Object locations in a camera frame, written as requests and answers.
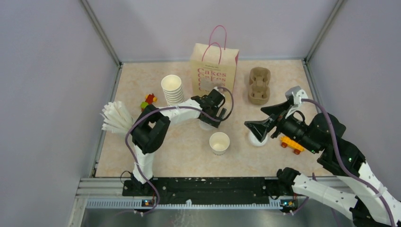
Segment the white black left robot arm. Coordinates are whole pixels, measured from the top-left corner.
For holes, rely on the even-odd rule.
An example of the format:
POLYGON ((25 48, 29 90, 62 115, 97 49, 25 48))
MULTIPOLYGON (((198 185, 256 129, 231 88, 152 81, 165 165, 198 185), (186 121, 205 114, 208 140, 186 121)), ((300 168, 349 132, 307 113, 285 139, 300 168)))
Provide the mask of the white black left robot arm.
POLYGON ((226 97, 214 88, 209 94, 193 96, 168 107, 148 105, 128 130, 124 142, 134 158, 134 169, 127 182, 139 195, 158 190, 150 181, 153 178, 155 152, 162 146, 168 129, 184 121, 198 119, 208 126, 218 128, 231 113, 223 107, 226 97))

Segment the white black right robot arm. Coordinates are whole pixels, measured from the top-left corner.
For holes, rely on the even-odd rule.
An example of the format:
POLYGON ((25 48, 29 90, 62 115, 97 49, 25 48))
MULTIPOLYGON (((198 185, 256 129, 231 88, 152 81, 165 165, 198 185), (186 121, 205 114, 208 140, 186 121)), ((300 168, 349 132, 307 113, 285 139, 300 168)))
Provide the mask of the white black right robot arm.
POLYGON ((343 139, 345 125, 323 107, 320 110, 307 124, 294 117, 297 108, 292 101, 286 101, 263 107, 266 120, 244 124, 258 141, 263 141, 269 132, 272 138, 283 134, 305 149, 320 153, 318 163, 343 181, 352 193, 320 184, 290 167, 278 170, 278 191, 284 195, 295 192, 319 201, 351 219, 357 227, 400 226, 401 202, 373 174, 359 148, 343 139))

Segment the white paper coffee cup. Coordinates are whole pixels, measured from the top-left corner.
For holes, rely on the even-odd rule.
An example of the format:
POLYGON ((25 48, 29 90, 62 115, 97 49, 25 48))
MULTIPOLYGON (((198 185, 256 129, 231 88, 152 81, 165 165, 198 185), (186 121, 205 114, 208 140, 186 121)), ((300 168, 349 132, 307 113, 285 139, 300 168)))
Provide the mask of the white paper coffee cup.
POLYGON ((230 145, 230 138, 223 132, 215 132, 209 139, 209 145, 215 155, 223 155, 230 145))

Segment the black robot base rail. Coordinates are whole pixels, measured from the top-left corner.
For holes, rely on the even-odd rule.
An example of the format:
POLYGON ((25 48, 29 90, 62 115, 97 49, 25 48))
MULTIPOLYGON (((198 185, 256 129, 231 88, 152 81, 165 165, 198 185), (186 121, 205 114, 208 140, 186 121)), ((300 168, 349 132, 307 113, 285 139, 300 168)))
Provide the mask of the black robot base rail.
POLYGON ((153 177, 141 184, 132 177, 123 183, 123 196, 144 197, 145 205, 264 205, 298 198, 284 177, 153 177))

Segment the white plastic cup lid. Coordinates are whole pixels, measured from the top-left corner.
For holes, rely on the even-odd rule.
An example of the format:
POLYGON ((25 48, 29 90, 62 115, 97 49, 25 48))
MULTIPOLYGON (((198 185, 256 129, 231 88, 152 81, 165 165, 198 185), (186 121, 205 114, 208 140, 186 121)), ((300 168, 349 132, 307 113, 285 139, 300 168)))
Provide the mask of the white plastic cup lid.
POLYGON ((207 123, 205 123, 205 122, 202 122, 202 121, 199 122, 199 126, 200 126, 200 128, 201 128, 202 130, 205 130, 205 131, 211 131, 211 130, 214 129, 213 126, 211 126, 211 125, 209 125, 209 124, 207 124, 207 123))

